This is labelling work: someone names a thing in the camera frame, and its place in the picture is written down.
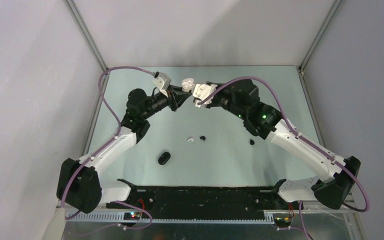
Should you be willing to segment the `white earbud charging case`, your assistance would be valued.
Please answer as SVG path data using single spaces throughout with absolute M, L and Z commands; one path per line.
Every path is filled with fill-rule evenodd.
M 181 87 L 183 92 L 193 91 L 195 88 L 195 80 L 193 78 L 185 78 L 181 81 Z

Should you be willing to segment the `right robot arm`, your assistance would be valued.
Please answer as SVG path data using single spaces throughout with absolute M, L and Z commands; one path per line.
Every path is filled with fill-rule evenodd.
M 279 180 L 271 194 L 271 204 L 284 209 L 295 201 L 319 201 L 338 210 L 342 206 L 358 211 L 345 202 L 357 180 L 361 162 L 354 156 L 344 158 L 308 139 L 286 117 L 281 106 L 275 108 L 260 100 L 253 77 L 239 77 L 225 84 L 207 82 L 194 87 L 196 107 L 221 107 L 243 121 L 253 136 L 268 140 L 301 160 L 315 177 Z

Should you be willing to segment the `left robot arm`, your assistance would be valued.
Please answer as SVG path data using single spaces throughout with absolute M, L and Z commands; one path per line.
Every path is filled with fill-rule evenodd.
M 151 116 L 166 107 L 175 112 L 192 95 L 194 87 L 193 83 L 169 85 L 150 96 L 143 89 L 133 89 L 128 94 L 125 115 L 108 140 L 94 152 L 62 163 L 56 192 L 61 206 L 70 205 L 85 214 L 100 204 L 115 201 L 125 208 L 136 206 L 138 194 L 128 183 L 122 180 L 102 183 L 101 179 L 112 163 L 144 138 Z

